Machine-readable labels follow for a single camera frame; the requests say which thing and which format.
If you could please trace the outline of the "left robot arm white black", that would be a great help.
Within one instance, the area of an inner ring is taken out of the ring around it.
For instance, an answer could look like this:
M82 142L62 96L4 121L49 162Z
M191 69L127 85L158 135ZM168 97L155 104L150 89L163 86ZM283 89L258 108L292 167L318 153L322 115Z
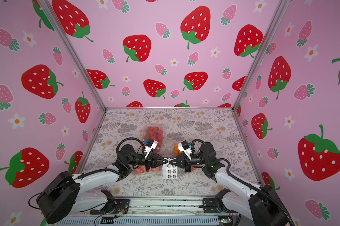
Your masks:
M90 210L109 213L116 202L109 191L103 190L99 195L86 195L86 192L125 179L137 166L153 169L169 162L154 153L152 146L142 144L140 149L136 153L132 145L117 146L116 161L109 167L82 174L60 173L36 199L47 224L58 223L70 213Z

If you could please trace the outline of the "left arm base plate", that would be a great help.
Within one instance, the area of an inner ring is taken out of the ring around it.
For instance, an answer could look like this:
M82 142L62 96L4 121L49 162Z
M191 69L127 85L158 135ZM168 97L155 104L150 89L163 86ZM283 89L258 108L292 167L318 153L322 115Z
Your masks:
M90 210L91 215L101 214L118 214L120 212L127 213L130 205L129 199L116 199L114 201L108 201L105 206L100 210Z

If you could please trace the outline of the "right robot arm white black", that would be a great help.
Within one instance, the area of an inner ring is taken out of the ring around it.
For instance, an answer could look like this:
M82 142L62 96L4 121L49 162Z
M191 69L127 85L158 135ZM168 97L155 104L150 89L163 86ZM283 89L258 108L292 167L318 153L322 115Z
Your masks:
M253 221L256 226L293 226L290 213L280 200L275 189L269 185L260 186L246 181L230 171L231 163L225 158L217 158L212 143L195 139L188 144L183 141L178 144L180 154L169 161L190 171L192 167L201 167L207 178L214 180L231 192L237 198L224 195L221 205L231 211Z

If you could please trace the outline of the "white sticker sheet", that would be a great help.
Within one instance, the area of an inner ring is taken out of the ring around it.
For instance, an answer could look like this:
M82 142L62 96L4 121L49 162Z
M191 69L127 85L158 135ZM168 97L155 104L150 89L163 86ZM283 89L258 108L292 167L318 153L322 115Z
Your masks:
M177 166L172 165L170 161L173 159L168 159L168 162L162 165L162 178L166 180L175 180L177 176Z

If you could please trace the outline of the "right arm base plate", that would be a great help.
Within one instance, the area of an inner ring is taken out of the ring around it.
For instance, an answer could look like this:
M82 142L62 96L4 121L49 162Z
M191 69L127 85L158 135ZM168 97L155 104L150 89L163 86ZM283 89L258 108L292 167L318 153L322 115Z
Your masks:
M198 208L203 209L204 213L237 213L236 211L229 210L225 207L220 199L216 198L204 198L202 199L202 204L198 206Z

